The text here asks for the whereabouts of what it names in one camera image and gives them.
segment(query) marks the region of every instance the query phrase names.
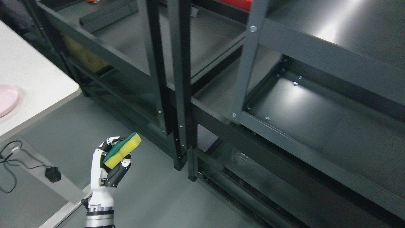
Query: sponge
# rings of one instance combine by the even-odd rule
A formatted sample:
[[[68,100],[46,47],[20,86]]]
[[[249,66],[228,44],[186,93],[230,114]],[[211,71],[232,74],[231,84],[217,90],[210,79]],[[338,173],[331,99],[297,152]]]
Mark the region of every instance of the sponge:
[[[126,155],[131,153],[141,143],[141,138],[134,132],[125,140],[118,142],[104,158],[104,164],[113,169]]]

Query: gray floor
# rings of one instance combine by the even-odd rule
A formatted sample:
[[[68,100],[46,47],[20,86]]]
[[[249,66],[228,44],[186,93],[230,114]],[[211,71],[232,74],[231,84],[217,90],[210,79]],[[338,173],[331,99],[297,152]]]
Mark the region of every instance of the gray floor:
[[[130,133],[131,129],[90,99],[79,96],[22,136],[71,181],[84,187],[89,183],[94,147],[106,137]],[[176,171],[173,161],[147,139],[143,138],[132,158],[131,169],[114,193],[117,228],[259,227],[201,181],[189,181],[187,167]],[[16,174],[16,190],[0,193],[1,227],[39,227],[66,203],[26,172]],[[0,177],[2,185],[10,184],[9,177]],[[84,220],[85,209],[80,207],[58,227],[84,227]]]

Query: pink plate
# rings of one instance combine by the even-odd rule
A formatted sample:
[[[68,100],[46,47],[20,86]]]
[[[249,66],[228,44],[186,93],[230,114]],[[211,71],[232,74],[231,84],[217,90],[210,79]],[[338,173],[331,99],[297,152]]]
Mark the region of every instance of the pink plate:
[[[18,102],[18,89],[12,85],[0,85],[0,117],[9,113]]]

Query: white table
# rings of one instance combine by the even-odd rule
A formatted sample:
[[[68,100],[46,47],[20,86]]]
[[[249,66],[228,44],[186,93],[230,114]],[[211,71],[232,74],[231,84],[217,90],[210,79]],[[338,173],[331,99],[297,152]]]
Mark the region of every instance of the white table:
[[[18,88],[17,106],[0,118],[0,142],[81,93],[70,79],[0,21],[0,84]]]
[[[0,84],[14,85],[20,93],[16,107],[0,118],[0,144],[21,140],[24,142],[23,148],[47,165],[52,165],[18,133],[78,96],[81,93],[79,85],[2,21],[0,21]],[[25,162],[30,167],[34,166],[32,159]],[[51,183],[45,178],[43,169],[27,172],[68,200],[68,204],[41,227],[56,226],[80,205],[80,199],[90,194],[88,187],[81,190],[64,175],[61,181]]]

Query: robotic hand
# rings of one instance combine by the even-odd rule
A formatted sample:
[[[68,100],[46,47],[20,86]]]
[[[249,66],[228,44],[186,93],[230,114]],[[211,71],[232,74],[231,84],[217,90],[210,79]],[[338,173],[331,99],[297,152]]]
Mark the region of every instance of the robotic hand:
[[[112,192],[131,166],[130,153],[140,142],[139,135],[133,133],[128,138],[107,138],[95,149],[90,179],[93,194],[82,200],[87,209],[86,228],[115,227]]]

